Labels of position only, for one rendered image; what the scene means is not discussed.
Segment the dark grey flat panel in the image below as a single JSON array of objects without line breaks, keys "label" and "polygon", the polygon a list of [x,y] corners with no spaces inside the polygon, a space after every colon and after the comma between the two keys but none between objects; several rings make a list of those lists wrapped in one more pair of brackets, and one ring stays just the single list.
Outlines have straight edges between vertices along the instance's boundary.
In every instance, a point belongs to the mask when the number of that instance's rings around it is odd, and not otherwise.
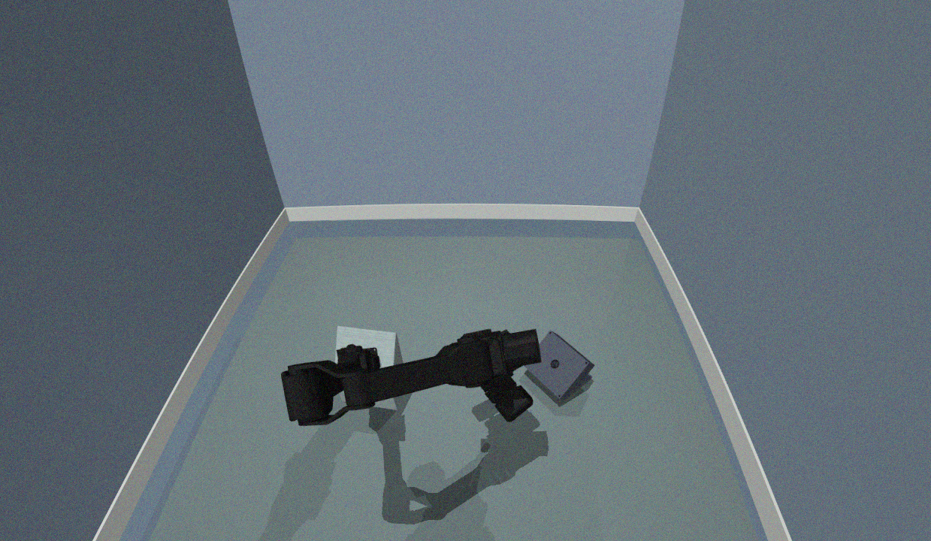
[{"label": "dark grey flat panel", "polygon": [[552,394],[566,400],[592,377],[592,364],[574,346],[550,330],[540,343],[540,363],[524,365]]}]

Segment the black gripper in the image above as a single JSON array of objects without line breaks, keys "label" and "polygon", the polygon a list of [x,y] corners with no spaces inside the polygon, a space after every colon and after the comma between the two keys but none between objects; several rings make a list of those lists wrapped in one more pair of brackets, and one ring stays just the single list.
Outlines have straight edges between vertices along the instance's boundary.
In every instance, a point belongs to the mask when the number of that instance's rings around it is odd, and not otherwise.
[{"label": "black gripper", "polygon": [[[498,412],[502,414],[504,420],[513,422],[519,415],[524,413],[528,407],[533,406],[533,398],[528,394],[521,385],[510,378],[502,378],[496,382],[480,386],[485,391],[485,396],[489,398]],[[489,390],[490,389],[490,390]]]}]

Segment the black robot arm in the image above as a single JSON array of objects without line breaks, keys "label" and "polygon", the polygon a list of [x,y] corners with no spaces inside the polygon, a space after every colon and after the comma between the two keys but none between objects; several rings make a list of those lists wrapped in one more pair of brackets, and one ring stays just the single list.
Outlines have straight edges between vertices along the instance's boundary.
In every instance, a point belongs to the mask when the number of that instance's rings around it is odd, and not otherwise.
[{"label": "black robot arm", "polygon": [[[537,332],[478,330],[442,347],[437,356],[380,367],[376,347],[350,343],[331,360],[288,366],[282,372],[289,421],[300,427],[328,425],[350,410],[367,409],[387,398],[449,384],[478,388],[510,378],[524,365],[540,363]],[[344,390],[347,407],[335,415],[334,396]]]}]

